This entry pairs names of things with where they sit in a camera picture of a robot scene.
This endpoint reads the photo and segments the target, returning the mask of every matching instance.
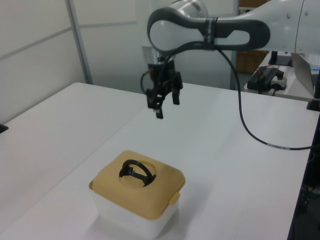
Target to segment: black ring object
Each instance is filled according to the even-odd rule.
[[[129,165],[138,166],[139,168],[141,168],[145,172],[146,176],[141,175],[139,173],[136,173],[134,171],[134,168]],[[122,178],[123,176],[132,176],[136,179],[142,180],[144,183],[143,187],[151,184],[156,178],[156,175],[152,175],[151,172],[149,171],[149,169],[145,165],[143,165],[141,162],[139,162],[137,160],[133,160],[133,159],[129,159],[123,163],[122,169],[119,173],[119,177]]]

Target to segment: wooden cabinet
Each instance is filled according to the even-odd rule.
[[[239,8],[242,10],[246,8],[252,10],[268,1],[269,0],[239,0]],[[266,55],[266,51],[238,51],[236,55],[237,72],[253,74]]]
[[[239,7],[257,8],[269,0],[239,0]]]

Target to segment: plastic container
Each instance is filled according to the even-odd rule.
[[[178,209],[181,171],[124,151],[90,182],[99,214],[145,238],[155,238]]]

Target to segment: laptop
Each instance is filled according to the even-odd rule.
[[[310,64],[299,53],[291,53],[291,57],[296,78],[313,96],[318,74],[311,74]]]

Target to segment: white table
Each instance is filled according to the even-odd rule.
[[[146,105],[141,94],[74,83],[0,134],[0,233]]]
[[[281,56],[291,56],[290,53],[286,54],[284,52],[283,53],[278,52],[278,54]],[[270,60],[270,57],[271,57],[271,52],[269,52],[266,55],[264,60],[261,62],[260,67],[267,66],[268,62]],[[310,94],[310,92],[297,79],[296,74],[295,74],[295,70],[293,67],[280,66],[279,69],[284,72],[283,76],[287,78],[287,82],[286,82],[286,89],[277,91],[275,93],[276,97],[295,99],[295,100],[306,101],[306,102],[310,102],[313,99],[313,96]],[[319,71],[312,70],[311,72],[312,72],[312,74],[317,74]],[[255,93],[255,94],[258,93],[258,91],[256,91],[256,90],[248,89],[247,85],[248,84],[246,83],[244,86],[244,92]],[[269,91],[262,92],[263,95],[269,95],[269,96],[272,96],[273,93],[274,93],[273,89],[271,89]]]
[[[319,113],[306,110],[305,102],[242,98],[244,119],[257,137],[290,147],[312,143]],[[141,239],[100,218],[88,188],[100,169],[133,150],[186,178],[179,211],[159,239],[286,240],[309,151],[275,149],[250,137],[235,91],[184,84],[180,100],[180,106],[165,101],[163,120],[145,107],[0,239]]]

